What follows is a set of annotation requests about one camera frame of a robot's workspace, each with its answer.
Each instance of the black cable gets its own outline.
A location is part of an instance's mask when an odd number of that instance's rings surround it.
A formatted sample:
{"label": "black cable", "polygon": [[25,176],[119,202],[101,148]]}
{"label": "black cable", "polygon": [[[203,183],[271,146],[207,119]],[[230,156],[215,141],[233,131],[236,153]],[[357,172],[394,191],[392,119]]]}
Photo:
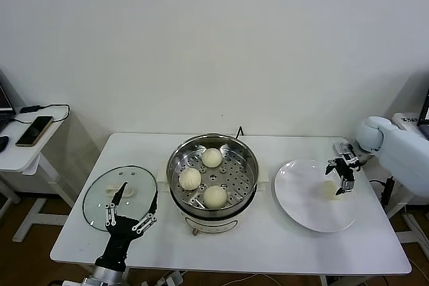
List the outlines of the black cable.
{"label": "black cable", "polygon": [[379,180],[369,180],[369,182],[377,182],[377,183],[381,184],[382,186],[386,185],[385,182],[382,182],[382,181],[379,181]]}
{"label": "black cable", "polygon": [[[38,110],[43,110],[43,109],[46,109],[47,107],[50,107],[50,106],[67,106],[67,115],[65,117],[63,117],[62,119],[52,121],[53,123],[64,121],[65,119],[68,118],[68,115],[70,115],[70,105],[68,105],[68,104],[49,104],[46,106],[41,106]],[[32,124],[33,123],[33,122],[23,122],[23,121],[20,121],[17,119],[11,119],[10,121],[16,121],[16,122],[22,123],[22,124]]]}
{"label": "black cable", "polygon": [[62,286],[64,281],[51,281],[48,286],[59,285]]}
{"label": "black cable", "polygon": [[386,282],[386,285],[390,286],[389,282],[387,281],[387,278],[385,276],[382,276],[382,277],[383,277],[384,281]]}
{"label": "black cable", "polygon": [[55,122],[61,122],[61,121],[64,121],[65,119],[68,118],[68,115],[70,114],[70,105],[68,105],[68,104],[49,104],[49,105],[44,106],[43,109],[45,109],[47,107],[50,107],[50,106],[67,106],[67,114],[66,114],[66,116],[63,117],[62,119],[52,121],[53,123],[55,123]]}
{"label": "black cable", "polygon": [[239,127],[239,130],[237,131],[237,135],[235,135],[235,138],[238,139],[240,134],[244,135],[242,127]]}

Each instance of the smartphone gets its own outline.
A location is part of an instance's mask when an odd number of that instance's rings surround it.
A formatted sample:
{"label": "smartphone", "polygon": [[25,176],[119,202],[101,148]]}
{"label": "smartphone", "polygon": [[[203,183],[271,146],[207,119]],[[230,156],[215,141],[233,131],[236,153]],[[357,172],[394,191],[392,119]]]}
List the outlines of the smartphone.
{"label": "smartphone", "polygon": [[37,117],[16,143],[17,147],[33,147],[51,125],[53,117]]}

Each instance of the white table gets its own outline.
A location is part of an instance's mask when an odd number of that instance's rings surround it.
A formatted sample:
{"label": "white table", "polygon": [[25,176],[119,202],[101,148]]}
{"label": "white table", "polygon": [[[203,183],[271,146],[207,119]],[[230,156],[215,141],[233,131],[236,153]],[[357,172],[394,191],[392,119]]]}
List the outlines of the white table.
{"label": "white table", "polygon": [[[51,251],[51,259],[92,264],[109,239],[90,227],[82,201],[90,185],[106,171],[138,165],[154,176],[171,152],[190,135],[120,134],[110,136]],[[287,161],[335,157],[332,144],[341,138],[240,137],[269,170],[272,181]],[[280,208],[271,189],[257,192],[238,227],[218,235],[192,236],[172,197],[159,194],[158,221],[134,240],[127,265],[157,269],[230,271],[303,275],[407,274],[411,266],[363,171],[353,193],[359,213],[338,233],[319,233],[295,223]]]}
{"label": "white table", "polygon": [[[54,120],[59,120],[63,119],[66,114],[66,106],[50,106],[37,112],[18,114],[15,116],[15,119],[23,122],[33,122],[38,116],[51,115],[54,117]],[[50,186],[64,199],[64,201],[73,207],[74,201],[77,197],[76,193],[68,183],[60,177],[55,168],[41,153],[42,148],[61,124],[62,121],[52,123],[33,147],[17,147],[15,143],[23,135],[30,124],[22,124],[16,121],[10,122],[0,133],[0,136],[6,135],[9,137],[9,143],[5,150],[0,153],[0,171],[34,174],[37,166],[40,165],[40,167],[46,172],[44,178],[46,178]],[[3,206],[4,209],[0,210],[1,214],[4,214],[10,203],[18,203],[19,198],[3,182],[0,183],[0,192],[8,197],[8,201]],[[45,198],[38,198],[36,200],[35,204],[29,211],[29,214],[25,217],[25,220],[22,222],[13,237],[13,241],[21,242],[32,227],[32,224],[63,225],[65,223],[67,216],[39,213],[45,202]]]}

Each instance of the white plate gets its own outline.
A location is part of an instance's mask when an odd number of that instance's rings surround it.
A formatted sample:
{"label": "white plate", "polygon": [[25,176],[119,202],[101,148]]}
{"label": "white plate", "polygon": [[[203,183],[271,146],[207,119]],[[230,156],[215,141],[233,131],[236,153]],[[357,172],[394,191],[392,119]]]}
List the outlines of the white plate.
{"label": "white plate", "polygon": [[325,175],[327,164],[297,160],[285,164],[275,176],[275,195],[286,213],[302,226],[319,232],[338,232],[356,220],[355,192],[329,200],[323,189],[326,181],[340,185],[336,171]]}

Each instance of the mouse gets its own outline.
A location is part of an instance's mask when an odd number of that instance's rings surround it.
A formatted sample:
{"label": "mouse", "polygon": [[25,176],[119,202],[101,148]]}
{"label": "mouse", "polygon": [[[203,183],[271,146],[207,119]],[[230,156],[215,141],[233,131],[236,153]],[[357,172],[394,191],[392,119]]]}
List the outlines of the mouse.
{"label": "mouse", "polygon": [[9,137],[4,135],[0,137],[0,152],[3,152],[6,149],[7,144],[9,143]]}

